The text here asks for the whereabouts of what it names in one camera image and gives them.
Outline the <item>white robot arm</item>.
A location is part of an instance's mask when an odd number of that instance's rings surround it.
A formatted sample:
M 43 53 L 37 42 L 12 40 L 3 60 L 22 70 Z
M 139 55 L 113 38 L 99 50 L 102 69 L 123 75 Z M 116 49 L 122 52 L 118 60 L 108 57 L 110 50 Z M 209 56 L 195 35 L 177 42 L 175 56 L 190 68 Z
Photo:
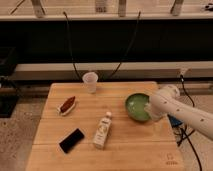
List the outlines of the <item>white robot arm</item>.
M 144 110 L 154 121 L 169 114 L 213 140 L 213 114 L 178 101 L 179 96 L 180 91 L 175 85 L 166 85 L 150 94 Z

